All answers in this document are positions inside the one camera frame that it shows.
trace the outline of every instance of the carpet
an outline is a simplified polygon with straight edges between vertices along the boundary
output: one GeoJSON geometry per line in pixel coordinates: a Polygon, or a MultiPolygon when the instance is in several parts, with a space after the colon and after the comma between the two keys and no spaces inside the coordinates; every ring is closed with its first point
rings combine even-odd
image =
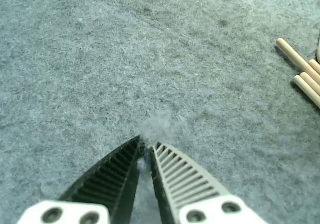
{"type": "MultiPolygon", "coordinates": [[[[319,0],[0,0],[1,222],[142,134],[268,223],[319,223],[320,112],[275,48],[314,59],[319,17],[319,0]]],[[[132,223],[158,213],[152,188],[132,223]]]]}

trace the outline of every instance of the wooden dowel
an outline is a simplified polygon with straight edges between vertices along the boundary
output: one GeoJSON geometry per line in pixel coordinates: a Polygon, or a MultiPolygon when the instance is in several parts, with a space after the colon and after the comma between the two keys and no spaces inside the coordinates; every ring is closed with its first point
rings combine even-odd
{"type": "Polygon", "coordinates": [[[320,74],[318,74],[284,39],[279,38],[277,45],[305,73],[308,73],[313,80],[320,85],[320,74]]]}
{"type": "Polygon", "coordinates": [[[300,77],[320,96],[320,85],[308,73],[303,72],[300,74],[300,77]]]}
{"type": "Polygon", "coordinates": [[[319,40],[318,50],[316,51],[316,59],[318,60],[318,62],[320,62],[320,40],[319,40]]]}
{"type": "Polygon", "coordinates": [[[301,76],[294,77],[295,84],[316,104],[320,109],[320,96],[302,79],[301,76]]]}
{"type": "Polygon", "coordinates": [[[320,64],[316,60],[310,60],[309,65],[320,75],[320,64]]]}

